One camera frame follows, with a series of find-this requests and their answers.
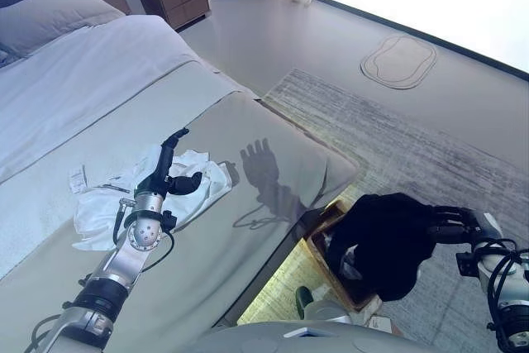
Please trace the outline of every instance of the paper tag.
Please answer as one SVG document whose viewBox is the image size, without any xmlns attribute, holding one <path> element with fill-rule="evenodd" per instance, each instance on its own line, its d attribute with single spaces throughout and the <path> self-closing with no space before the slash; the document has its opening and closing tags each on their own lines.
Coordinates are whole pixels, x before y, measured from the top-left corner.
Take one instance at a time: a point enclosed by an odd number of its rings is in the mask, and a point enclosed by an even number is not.
<svg viewBox="0 0 529 353">
<path fill-rule="evenodd" d="M 69 190 L 72 193 L 81 193 L 87 188 L 84 165 L 80 165 L 69 172 Z"/>
<path fill-rule="evenodd" d="M 391 334 L 391 319 L 382 316 L 372 316 L 367 327 Z"/>
</svg>

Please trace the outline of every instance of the floor mat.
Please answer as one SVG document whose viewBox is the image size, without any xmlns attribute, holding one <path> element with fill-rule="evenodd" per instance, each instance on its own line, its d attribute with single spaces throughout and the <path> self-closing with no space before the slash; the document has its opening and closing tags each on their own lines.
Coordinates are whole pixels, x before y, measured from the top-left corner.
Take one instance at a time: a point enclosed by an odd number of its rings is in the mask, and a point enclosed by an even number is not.
<svg viewBox="0 0 529 353">
<path fill-rule="evenodd" d="M 426 204 L 482 209 L 496 217 L 506 237 L 529 244 L 529 175 L 509 163 L 300 70 L 264 100 L 360 162 L 363 174 L 346 200 L 404 192 Z M 462 278 L 455 262 L 455 253 L 468 249 L 438 245 L 415 289 L 385 303 L 382 314 L 406 337 L 442 351 L 496 353 L 479 281 Z"/>
<path fill-rule="evenodd" d="M 433 45 L 411 36 L 390 36 L 360 63 L 368 78 L 390 88 L 416 87 L 437 59 Z"/>
</svg>

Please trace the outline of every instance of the white floor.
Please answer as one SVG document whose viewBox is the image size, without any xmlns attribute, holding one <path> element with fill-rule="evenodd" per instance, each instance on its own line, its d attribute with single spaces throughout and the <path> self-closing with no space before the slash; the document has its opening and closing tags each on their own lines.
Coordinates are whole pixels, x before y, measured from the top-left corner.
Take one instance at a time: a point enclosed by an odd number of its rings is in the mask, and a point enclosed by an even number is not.
<svg viewBox="0 0 529 353">
<path fill-rule="evenodd" d="M 396 31 L 320 2 L 210 0 L 212 14 L 181 32 L 197 53 L 259 95 L 291 68 L 319 76 L 529 170 L 529 83 L 437 48 L 406 91 L 367 79 L 363 57 Z"/>
</svg>

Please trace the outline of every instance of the green object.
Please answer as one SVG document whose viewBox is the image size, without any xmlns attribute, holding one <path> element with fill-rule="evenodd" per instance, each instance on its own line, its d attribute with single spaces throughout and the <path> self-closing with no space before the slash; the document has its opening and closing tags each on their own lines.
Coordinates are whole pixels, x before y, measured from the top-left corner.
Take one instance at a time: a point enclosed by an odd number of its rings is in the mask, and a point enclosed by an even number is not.
<svg viewBox="0 0 529 353">
<path fill-rule="evenodd" d="M 305 307 L 314 302 L 311 290 L 302 285 L 296 290 L 296 308 L 298 308 L 299 318 L 305 318 Z"/>
</svg>

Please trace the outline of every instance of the white bedsheet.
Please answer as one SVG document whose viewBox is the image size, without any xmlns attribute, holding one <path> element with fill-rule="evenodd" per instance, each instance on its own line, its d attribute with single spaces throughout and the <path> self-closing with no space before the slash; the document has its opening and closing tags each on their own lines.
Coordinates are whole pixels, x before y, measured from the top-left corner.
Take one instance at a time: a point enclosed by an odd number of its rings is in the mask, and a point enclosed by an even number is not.
<svg viewBox="0 0 529 353">
<path fill-rule="evenodd" d="M 14 174 L 9 180 L 5 180 L 0 184 L 0 208 L 6 210 L 0 218 L 0 246 L 2 247 L 0 278 L 30 254 L 57 228 L 71 220 L 75 211 L 76 199 L 69 191 L 68 173 L 70 170 L 79 165 L 85 165 L 88 184 L 100 183 L 111 175 L 119 174 L 126 167 L 133 166 L 147 145 L 159 145 L 168 135 L 188 125 L 194 118 L 205 112 L 211 105 L 220 101 L 227 94 L 233 91 L 247 91 L 247 89 L 243 89 L 223 75 L 214 74 L 208 65 L 204 64 L 178 35 L 172 30 L 165 30 L 164 22 L 158 17 L 134 16 L 123 17 L 120 20 L 121 22 L 118 26 L 121 26 L 128 33 L 120 33 L 118 30 L 114 31 L 113 35 L 119 36 L 124 41 L 126 38 L 123 36 L 128 35 L 128 40 L 130 41 L 128 44 L 122 43 L 125 47 L 121 49 L 100 46 L 95 38 L 92 39 L 94 30 L 77 31 L 74 34 L 79 35 L 79 37 L 74 38 L 72 36 L 71 40 L 77 41 L 83 38 L 82 40 L 85 44 L 91 43 L 91 40 L 93 40 L 93 45 L 99 46 L 101 52 L 108 51 L 108 54 L 113 54 L 116 58 L 128 57 L 123 54 L 124 52 L 130 52 L 130 55 L 135 54 L 141 62 L 129 60 L 130 63 L 125 65 L 124 62 L 117 61 L 122 68 L 126 68 L 126 71 L 122 71 L 121 74 L 130 74 L 135 76 L 135 78 L 130 76 L 114 77 L 112 78 L 113 84 L 109 84 L 108 79 L 110 77 L 107 76 L 104 79 L 103 73 L 107 73 L 110 76 L 116 74 L 116 66 L 107 68 L 104 63 L 98 61 L 98 66 L 102 70 L 94 69 L 89 72 L 89 65 L 81 65 L 83 63 L 82 60 L 73 62 L 73 60 L 68 60 L 68 56 L 61 58 L 59 54 L 55 54 L 56 60 L 61 59 L 61 62 L 65 63 L 71 61 L 69 68 L 74 68 L 75 71 L 79 72 L 83 71 L 85 79 L 90 79 L 91 82 L 97 79 L 109 93 L 113 93 L 112 96 L 107 95 L 107 98 L 112 97 L 113 105 L 106 104 L 102 92 L 92 96 L 89 92 L 90 87 L 84 84 L 83 80 L 79 78 L 79 74 L 67 74 L 68 69 L 65 65 L 64 67 L 61 67 L 61 65 L 56 65 L 55 67 L 53 63 L 48 63 L 48 59 L 44 57 L 45 53 L 49 53 L 48 50 L 52 46 L 57 49 L 56 46 L 60 45 L 60 49 L 69 52 L 66 44 L 63 47 L 63 43 L 70 41 L 69 37 L 61 38 L 60 41 L 56 41 L 49 47 L 42 49 L 41 53 L 35 54 L 29 60 L 22 61 L 27 63 L 28 61 L 40 60 L 43 65 L 47 64 L 50 67 L 46 69 L 36 62 L 33 64 L 35 70 L 41 72 L 42 80 L 50 84 L 57 83 L 63 90 L 68 86 L 83 87 L 87 91 L 85 93 L 87 96 L 98 98 L 102 102 L 101 107 L 108 110 L 101 111 L 94 105 L 85 105 L 83 97 L 77 95 L 71 99 L 67 98 L 72 106 L 80 107 L 82 110 L 83 114 L 79 116 L 79 119 L 83 120 L 84 126 L 78 123 L 77 118 L 68 120 L 68 123 L 72 123 L 76 126 L 75 128 L 78 128 L 77 132 L 80 131 L 79 133 L 70 129 L 69 124 L 64 124 L 65 119 L 63 117 L 58 118 L 59 126 L 56 126 L 57 122 L 46 120 L 41 120 L 44 126 L 40 126 L 34 120 L 31 120 L 31 114 L 26 114 L 25 117 L 30 118 L 27 124 L 46 134 L 53 142 L 53 144 L 47 144 L 44 150 L 44 148 L 39 147 L 39 145 L 44 145 L 39 136 L 33 136 L 32 139 L 36 141 L 31 141 L 30 139 L 24 145 L 20 143 L 20 140 L 14 140 L 21 146 L 19 150 L 30 156 L 33 164 L 22 155 L 14 157 L 6 155 L 5 145 L 12 149 L 15 143 L 10 142 L 5 131 L 0 131 L 2 137 L 0 140 L 2 160 L 0 162 L 2 166 L 8 160 L 11 160 L 9 162 L 11 166 L 7 168 L 9 170 L 13 170 L 12 165 L 20 167 L 22 162 L 26 165 L 26 169 L 22 172 Z M 154 34 L 151 39 L 156 41 L 158 48 L 155 48 L 154 42 L 151 43 L 152 46 L 149 45 L 148 50 L 142 47 L 148 41 L 147 38 L 149 38 L 148 35 L 150 33 L 142 32 L 141 34 L 144 35 L 142 36 L 143 39 L 141 41 L 137 40 L 132 31 L 129 31 L 129 25 L 143 26 L 142 31 L 147 27 L 157 30 L 159 33 L 157 35 Z M 104 26 L 101 26 L 100 31 L 111 29 L 103 28 Z M 110 47 L 112 47 L 110 45 L 111 42 L 110 37 L 108 37 L 107 43 Z M 171 45 L 173 46 L 172 50 L 165 48 Z M 72 56 L 80 56 L 83 53 L 82 48 L 76 48 L 71 51 L 68 54 Z M 163 68 L 156 67 L 147 59 L 147 51 L 151 54 L 166 54 L 171 62 L 179 63 L 181 66 L 169 72 L 174 67 L 169 65 L 168 60 L 162 60 L 160 62 Z M 54 53 L 56 53 L 55 50 L 51 52 L 50 58 Z M 198 62 L 186 62 L 186 60 L 190 60 L 190 57 L 193 57 Z M 112 57 L 105 55 L 104 59 L 110 62 Z M 163 73 L 163 69 L 167 69 L 166 72 L 168 73 L 163 78 L 157 79 L 146 89 L 143 89 L 141 84 L 138 84 L 138 80 L 142 79 L 145 82 L 148 79 L 143 78 L 141 74 L 137 74 L 133 70 L 134 68 L 140 69 L 143 71 L 142 73 L 150 73 L 154 70 L 159 75 Z M 61 79 L 46 76 L 47 73 L 51 73 L 51 70 L 57 73 L 63 72 L 65 81 L 61 82 Z M 7 81 L 5 77 L 6 75 L 2 74 L 0 78 L 0 84 L 2 85 L 0 86 L 0 91 L 10 93 L 9 87 L 4 86 Z M 24 77 L 24 80 L 29 82 L 31 79 L 34 80 L 36 87 L 46 90 L 51 96 L 55 96 L 53 89 L 41 84 L 38 76 L 28 71 L 28 77 Z M 124 85 L 124 82 L 136 87 L 137 94 L 131 94 L 131 90 Z M 35 112 L 40 111 L 40 107 L 44 107 L 44 101 L 48 102 L 47 106 L 54 108 L 54 104 L 49 104 L 49 99 L 45 98 L 46 95 L 39 95 L 33 88 L 29 89 L 35 93 L 36 97 L 26 97 L 27 108 L 35 110 Z M 120 90 L 128 92 L 128 98 L 133 98 L 127 101 L 127 95 L 119 93 Z M 11 97 L 12 101 L 20 101 L 15 93 Z M 7 106 L 8 99 L 1 98 L 0 101 L 2 107 Z M 23 109 L 19 109 L 19 111 L 19 114 L 26 113 Z M 91 111 L 96 112 L 97 116 L 94 117 L 92 115 L 90 117 L 89 112 Z M 12 110 L 9 110 L 9 112 L 11 117 L 18 117 L 16 112 L 12 112 Z M 50 114 L 50 112 L 45 111 L 45 114 L 52 117 L 52 120 L 54 119 L 54 115 Z M 7 127 L 6 131 L 13 131 L 13 127 L 9 125 L 11 121 L 9 117 L 5 116 L 3 110 L 0 117 L 2 129 Z M 86 128 L 89 126 L 90 120 L 98 122 L 94 126 Z M 71 134 L 70 138 L 72 136 L 73 138 L 68 139 L 68 135 L 61 133 L 60 138 L 57 139 L 55 134 L 60 126 L 65 127 Z M 35 149 L 41 153 L 40 156 L 31 155 L 31 151 Z"/>
<path fill-rule="evenodd" d="M 62 36 L 0 69 L 0 183 L 193 60 L 161 18 L 130 16 Z M 218 99 L 212 93 L 186 106 L 198 115 Z"/>
</svg>

